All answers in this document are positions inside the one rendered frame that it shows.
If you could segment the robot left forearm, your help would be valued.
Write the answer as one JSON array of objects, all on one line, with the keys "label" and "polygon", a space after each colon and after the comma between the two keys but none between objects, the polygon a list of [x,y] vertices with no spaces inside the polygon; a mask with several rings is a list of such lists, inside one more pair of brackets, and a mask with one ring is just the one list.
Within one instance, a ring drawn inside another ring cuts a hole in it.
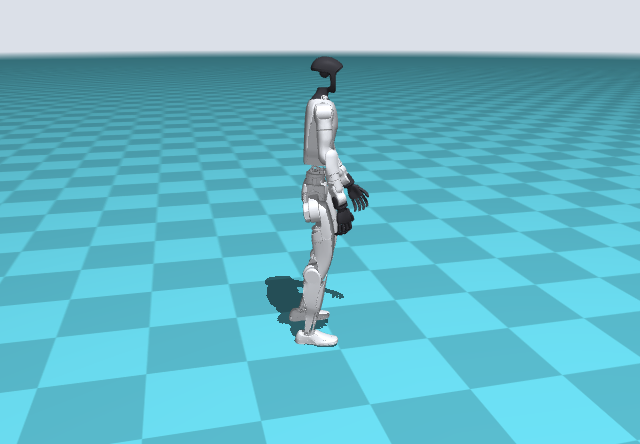
[{"label": "robot left forearm", "polygon": [[[334,147],[333,150],[336,151],[335,147]],[[345,185],[349,184],[350,180],[347,177],[347,173],[348,172],[346,170],[346,167],[344,165],[342,165],[342,162],[340,161],[339,157],[338,157],[338,168],[339,168],[339,176],[340,176],[342,185],[345,186]]]}]

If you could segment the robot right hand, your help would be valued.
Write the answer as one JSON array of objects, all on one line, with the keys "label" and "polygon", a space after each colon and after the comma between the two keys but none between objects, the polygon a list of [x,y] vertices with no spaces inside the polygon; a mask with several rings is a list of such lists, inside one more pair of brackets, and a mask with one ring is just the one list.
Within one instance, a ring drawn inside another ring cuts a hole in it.
[{"label": "robot right hand", "polygon": [[347,200],[345,204],[340,206],[338,205],[338,201],[336,197],[332,197],[332,202],[333,202],[334,209],[337,210],[336,220],[338,223],[337,233],[335,233],[334,235],[338,236],[338,235],[346,234],[348,231],[352,229],[351,221],[353,222],[354,216],[350,212],[350,210],[346,208],[348,206]]}]

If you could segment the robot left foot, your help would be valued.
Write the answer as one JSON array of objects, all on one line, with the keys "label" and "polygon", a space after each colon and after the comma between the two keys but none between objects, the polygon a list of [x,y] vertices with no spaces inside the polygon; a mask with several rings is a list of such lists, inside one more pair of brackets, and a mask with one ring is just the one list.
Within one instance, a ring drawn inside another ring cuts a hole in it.
[{"label": "robot left foot", "polygon": [[[302,311],[302,310],[303,310],[303,309],[300,309],[300,311]],[[300,312],[300,311],[299,311],[299,308],[293,308],[293,309],[290,311],[290,314],[289,314],[289,320],[290,320],[290,321],[293,321],[293,322],[295,322],[295,321],[303,321],[303,320],[305,320],[305,312],[304,312],[304,311],[303,311],[303,312]],[[315,314],[316,314],[316,313],[315,313]],[[320,310],[320,312],[319,312],[319,314],[318,314],[318,318],[317,318],[317,320],[324,320],[324,319],[329,318],[329,316],[330,316],[329,311],[326,311],[326,310]]]}]

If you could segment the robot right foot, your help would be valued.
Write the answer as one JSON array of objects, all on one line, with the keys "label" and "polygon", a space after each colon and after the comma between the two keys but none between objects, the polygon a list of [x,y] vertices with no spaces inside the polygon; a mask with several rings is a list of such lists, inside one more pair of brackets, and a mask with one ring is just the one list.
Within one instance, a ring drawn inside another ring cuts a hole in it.
[{"label": "robot right foot", "polygon": [[[309,330],[310,331],[310,330]],[[338,337],[323,333],[315,329],[314,335],[305,335],[305,330],[299,330],[295,337],[297,344],[313,344],[317,346],[330,346],[335,345],[338,342]],[[308,332],[306,332],[308,334]],[[311,331],[310,331],[311,333]]]}]

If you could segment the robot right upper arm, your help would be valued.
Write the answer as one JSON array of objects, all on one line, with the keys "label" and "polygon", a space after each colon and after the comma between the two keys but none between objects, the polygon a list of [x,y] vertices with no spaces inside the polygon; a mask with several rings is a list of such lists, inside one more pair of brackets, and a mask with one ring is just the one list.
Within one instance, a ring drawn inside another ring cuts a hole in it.
[{"label": "robot right upper arm", "polygon": [[[333,108],[326,103],[318,103],[314,107],[314,120],[316,122],[317,130],[317,145],[318,145],[318,158],[319,161],[325,164],[325,155],[330,148],[332,141],[332,121],[333,121]],[[334,150],[335,151],[335,150]]]}]

